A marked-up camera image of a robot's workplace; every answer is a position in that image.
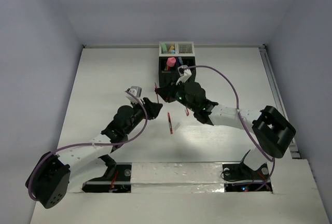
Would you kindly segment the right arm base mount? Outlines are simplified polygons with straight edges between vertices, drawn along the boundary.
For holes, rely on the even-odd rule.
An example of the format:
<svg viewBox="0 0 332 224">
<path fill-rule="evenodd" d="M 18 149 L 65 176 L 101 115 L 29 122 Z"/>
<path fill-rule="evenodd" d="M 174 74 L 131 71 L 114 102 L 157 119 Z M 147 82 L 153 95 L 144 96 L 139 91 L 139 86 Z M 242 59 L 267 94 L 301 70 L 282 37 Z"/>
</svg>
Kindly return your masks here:
<svg viewBox="0 0 332 224">
<path fill-rule="evenodd" d="M 259 151 L 249 150 L 241 161 L 224 163 L 220 177 L 225 192 L 272 192 L 267 160 Z"/>
</svg>

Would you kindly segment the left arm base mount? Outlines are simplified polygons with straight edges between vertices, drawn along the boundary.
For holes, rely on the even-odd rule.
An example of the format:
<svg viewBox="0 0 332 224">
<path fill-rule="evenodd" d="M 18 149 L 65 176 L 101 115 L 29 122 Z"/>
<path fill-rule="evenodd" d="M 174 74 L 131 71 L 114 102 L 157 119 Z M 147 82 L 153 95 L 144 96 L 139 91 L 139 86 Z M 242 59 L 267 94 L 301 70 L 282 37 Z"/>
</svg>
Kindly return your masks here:
<svg viewBox="0 0 332 224">
<path fill-rule="evenodd" d="M 85 193 L 130 193 L 132 163 L 117 163 L 109 155 L 99 157 L 106 166 L 100 177 L 95 177 L 82 185 Z"/>
</svg>

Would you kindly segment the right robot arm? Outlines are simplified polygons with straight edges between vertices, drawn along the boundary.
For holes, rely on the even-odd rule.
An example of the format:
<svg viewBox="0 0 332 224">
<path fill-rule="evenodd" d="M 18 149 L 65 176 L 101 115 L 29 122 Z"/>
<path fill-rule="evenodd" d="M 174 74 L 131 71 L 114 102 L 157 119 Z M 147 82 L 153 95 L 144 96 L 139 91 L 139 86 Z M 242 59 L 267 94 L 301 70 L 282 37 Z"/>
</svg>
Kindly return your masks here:
<svg viewBox="0 0 332 224">
<path fill-rule="evenodd" d="M 269 158 L 284 156 L 296 130 L 273 106 L 260 111 L 237 109 L 206 98 L 205 90 L 197 82 L 169 84 L 156 88 L 155 92 L 167 103 L 177 101 L 193 112 L 202 124 L 226 126 L 244 130 L 255 141 L 239 165 L 244 178 L 253 177 Z"/>
</svg>

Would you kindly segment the purple ink pen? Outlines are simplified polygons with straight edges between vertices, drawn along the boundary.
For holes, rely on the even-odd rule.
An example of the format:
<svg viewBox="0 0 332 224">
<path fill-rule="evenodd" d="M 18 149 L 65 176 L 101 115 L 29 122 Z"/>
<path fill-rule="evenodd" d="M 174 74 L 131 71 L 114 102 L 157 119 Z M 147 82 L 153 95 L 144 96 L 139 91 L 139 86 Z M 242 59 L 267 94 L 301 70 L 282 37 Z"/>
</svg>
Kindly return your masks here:
<svg viewBox="0 0 332 224">
<path fill-rule="evenodd" d="M 183 60 L 181 57 L 178 57 L 178 61 L 179 61 L 180 65 L 183 65 Z"/>
</svg>

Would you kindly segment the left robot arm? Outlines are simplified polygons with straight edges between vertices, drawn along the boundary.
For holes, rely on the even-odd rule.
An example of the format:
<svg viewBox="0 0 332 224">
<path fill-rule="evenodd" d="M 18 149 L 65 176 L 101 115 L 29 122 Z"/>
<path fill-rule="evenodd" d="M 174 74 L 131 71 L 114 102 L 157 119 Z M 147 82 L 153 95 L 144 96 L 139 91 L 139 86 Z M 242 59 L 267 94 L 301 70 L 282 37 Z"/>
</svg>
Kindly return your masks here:
<svg viewBox="0 0 332 224">
<path fill-rule="evenodd" d="M 129 179 L 125 177 L 128 166 L 118 166 L 110 154 L 138 138 L 138 134 L 132 138 L 128 135 L 141 122 L 147 124 L 156 119 L 162 107 L 146 97 L 135 98 L 130 105 L 119 107 L 113 120 L 91 141 L 43 154 L 25 182 L 29 197 L 46 209 L 56 206 L 66 195 L 71 179 L 95 161 L 102 162 L 96 170 L 99 177 L 83 182 L 84 193 L 130 192 Z"/>
</svg>

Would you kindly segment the orange highlighter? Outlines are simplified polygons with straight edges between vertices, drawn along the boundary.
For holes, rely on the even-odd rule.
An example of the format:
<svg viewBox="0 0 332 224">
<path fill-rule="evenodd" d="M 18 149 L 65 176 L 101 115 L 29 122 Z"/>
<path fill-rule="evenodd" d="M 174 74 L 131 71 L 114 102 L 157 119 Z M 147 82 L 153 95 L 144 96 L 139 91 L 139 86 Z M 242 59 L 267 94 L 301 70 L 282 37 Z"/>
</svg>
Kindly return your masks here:
<svg viewBox="0 0 332 224">
<path fill-rule="evenodd" d="M 168 49 L 168 53 L 171 53 L 172 50 L 175 50 L 174 46 L 170 46 L 170 48 Z"/>
</svg>

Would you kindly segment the green highlighter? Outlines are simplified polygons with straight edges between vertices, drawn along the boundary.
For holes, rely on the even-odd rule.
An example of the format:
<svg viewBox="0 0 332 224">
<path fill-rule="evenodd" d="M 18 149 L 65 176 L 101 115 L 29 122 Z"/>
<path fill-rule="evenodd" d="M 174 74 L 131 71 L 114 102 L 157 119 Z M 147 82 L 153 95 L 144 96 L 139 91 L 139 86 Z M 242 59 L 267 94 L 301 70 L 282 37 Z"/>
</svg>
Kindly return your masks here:
<svg viewBox="0 0 332 224">
<path fill-rule="evenodd" d="M 165 43 L 161 43 L 160 48 L 161 48 L 161 53 L 163 54 L 168 53 L 167 46 Z"/>
</svg>

